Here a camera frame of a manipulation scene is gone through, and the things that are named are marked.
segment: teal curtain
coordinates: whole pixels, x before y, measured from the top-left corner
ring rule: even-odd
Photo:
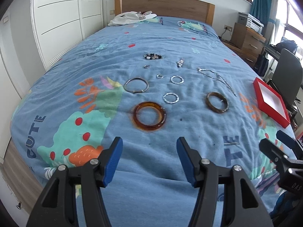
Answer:
[[[254,0],[250,14],[266,25],[269,21],[272,0]]]

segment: blue bedspread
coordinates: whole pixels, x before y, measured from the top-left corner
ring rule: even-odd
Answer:
[[[146,53],[163,58],[146,60]],[[181,58],[184,65],[178,68],[176,62]],[[199,73],[198,67],[219,73],[237,96],[222,82]],[[157,74],[164,77],[157,79]],[[183,77],[184,83],[171,83],[175,75]],[[139,94],[124,91],[124,83],[133,77],[146,79],[149,89]],[[122,157],[112,183],[102,190],[113,227],[188,225],[197,190],[186,181],[177,155],[180,136],[219,166],[241,165],[271,211],[282,189],[276,184],[275,165],[259,151],[258,144],[269,138],[292,155],[275,134],[280,129],[294,134],[290,126],[283,129],[257,108],[252,84],[256,77],[201,22],[156,17],[107,27],[67,52],[33,85],[13,115],[11,134],[42,184],[59,164],[83,165],[120,136]],[[139,82],[129,88],[142,86]],[[205,97],[212,91],[228,99],[227,112],[217,114],[206,106]],[[179,102],[165,103],[162,96],[168,92],[176,93]],[[146,132],[135,126],[132,110],[143,101],[157,102],[166,109],[163,127]],[[154,117],[142,113],[141,118],[148,123]],[[77,196],[81,202],[79,187]],[[214,226],[220,223],[222,200],[223,187],[219,187]],[[79,215],[83,223],[83,214]]]

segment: red jewelry box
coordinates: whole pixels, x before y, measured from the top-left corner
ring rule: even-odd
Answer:
[[[288,113],[282,97],[261,79],[254,80],[258,108],[275,120],[283,128],[290,124]]]

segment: silver chain necklace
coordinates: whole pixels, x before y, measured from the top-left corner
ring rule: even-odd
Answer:
[[[214,72],[212,70],[208,70],[208,69],[201,69],[200,67],[198,67],[197,70],[198,70],[198,72],[202,73],[203,75],[205,75],[209,78],[212,78],[212,79],[215,79],[215,80],[218,80],[218,81],[222,82],[234,94],[234,96],[237,96],[236,93],[234,92],[234,90],[231,88],[231,86],[224,80],[224,78],[222,78],[222,76],[219,73]],[[217,76],[219,76],[220,78],[222,78],[222,80],[218,79],[218,78],[214,78],[212,76],[209,76],[209,75],[205,74],[203,71],[212,72],[212,73],[216,74]]]

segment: small silver ring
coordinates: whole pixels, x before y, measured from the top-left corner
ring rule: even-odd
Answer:
[[[180,78],[181,82],[175,82],[175,81],[173,81],[174,78]],[[182,84],[182,83],[184,83],[184,78],[182,78],[180,76],[172,76],[171,77],[171,82],[174,83],[174,84]]]
[[[176,100],[174,102],[169,102],[165,97],[168,96],[168,95],[173,95],[176,97]],[[179,96],[175,93],[166,93],[164,96],[163,96],[163,100],[166,102],[166,103],[169,103],[169,104],[174,104],[176,102],[179,101]]]
[[[142,90],[128,90],[128,89],[126,88],[126,85],[128,85],[129,82],[131,82],[131,81],[133,81],[133,80],[136,80],[136,79],[137,79],[137,80],[142,80],[144,83],[146,83],[146,88],[145,88],[145,89],[142,89]],[[128,81],[124,84],[123,88],[125,89],[125,91],[127,91],[127,92],[129,92],[129,93],[133,93],[133,94],[136,94],[136,93],[143,93],[143,92],[147,91],[147,89],[149,88],[149,84],[148,84],[148,82],[147,82],[145,79],[136,77],[136,78],[132,78],[132,79],[128,80]]]

